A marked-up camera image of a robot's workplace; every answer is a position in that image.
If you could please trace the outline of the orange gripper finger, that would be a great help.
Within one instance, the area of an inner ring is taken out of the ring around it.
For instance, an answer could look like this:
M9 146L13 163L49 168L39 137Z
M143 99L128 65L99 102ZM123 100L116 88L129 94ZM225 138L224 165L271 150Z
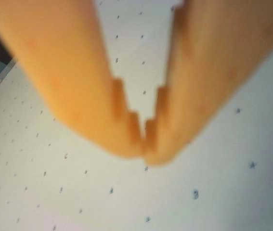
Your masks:
M117 156L142 156L138 116L112 76L94 1L0 0L0 39L57 120Z
M273 0L185 0L174 12L165 86L144 159L167 163L273 51Z

